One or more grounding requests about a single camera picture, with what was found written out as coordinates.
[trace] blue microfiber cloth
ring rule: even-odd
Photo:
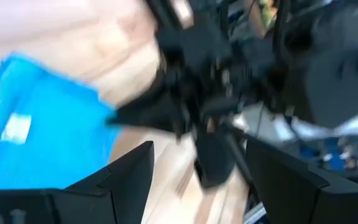
[[[104,167],[120,132],[104,126],[112,111],[90,87],[11,55],[0,68],[0,189],[64,189]],[[30,118],[25,142],[1,139],[12,115]]]

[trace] wooden table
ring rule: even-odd
[[[176,2],[184,24],[191,13]],[[0,0],[0,60],[22,52],[89,83],[112,105],[136,97],[153,80],[159,54],[154,21],[138,0]],[[155,143],[155,170],[143,223],[241,223],[246,189],[238,172],[203,192],[190,138],[126,129],[111,160],[145,140]]]

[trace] light wood grain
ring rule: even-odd
[[[174,2],[185,27],[191,11]],[[159,63],[155,22],[140,0],[0,0],[0,61],[26,54],[99,91],[119,106],[141,94]],[[193,169],[193,141],[185,136],[126,128],[110,161],[140,143],[155,144],[155,169],[142,223],[240,223],[245,206],[241,178],[209,192]]]

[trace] white label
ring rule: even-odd
[[[4,131],[1,141],[9,141],[15,144],[24,144],[31,126],[31,116],[24,114],[11,114]]]

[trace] blue object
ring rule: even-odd
[[[0,68],[0,189],[63,189],[104,167],[119,129],[96,91],[25,56]],[[31,117],[24,144],[2,141],[12,114]]]

